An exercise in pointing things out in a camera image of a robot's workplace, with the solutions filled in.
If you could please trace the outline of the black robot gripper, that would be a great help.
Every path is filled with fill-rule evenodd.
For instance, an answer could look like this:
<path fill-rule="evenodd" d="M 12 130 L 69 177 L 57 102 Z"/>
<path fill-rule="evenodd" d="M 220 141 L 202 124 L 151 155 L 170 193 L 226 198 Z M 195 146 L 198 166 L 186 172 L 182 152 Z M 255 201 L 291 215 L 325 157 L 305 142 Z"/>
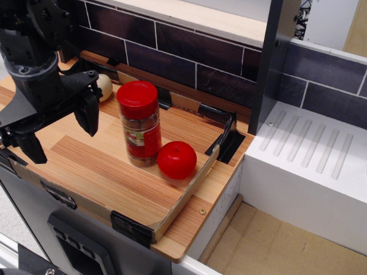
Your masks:
<path fill-rule="evenodd" d="M 8 58 L 4 63 L 15 95 L 1 110 L 1 143 L 17 143 L 35 164 L 45 164 L 47 157 L 35 136 L 39 130 L 74 113 L 86 133 L 97 133 L 102 97 L 97 71 L 60 73 L 56 53 L 46 55 L 41 65 Z"/>

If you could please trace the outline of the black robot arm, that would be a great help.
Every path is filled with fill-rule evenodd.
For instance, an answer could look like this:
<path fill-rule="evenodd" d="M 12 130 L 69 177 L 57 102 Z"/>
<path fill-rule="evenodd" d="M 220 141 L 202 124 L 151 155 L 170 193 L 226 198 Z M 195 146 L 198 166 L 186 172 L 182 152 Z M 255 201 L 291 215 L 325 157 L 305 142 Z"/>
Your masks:
<path fill-rule="evenodd" d="M 58 66 L 71 30 L 69 13 L 53 1 L 1 2 L 1 55 L 15 83 L 1 110 L 1 143 L 19 147 L 36 164 L 47 161 L 37 131 L 71 113 L 89 135 L 98 129 L 98 73 Z"/>

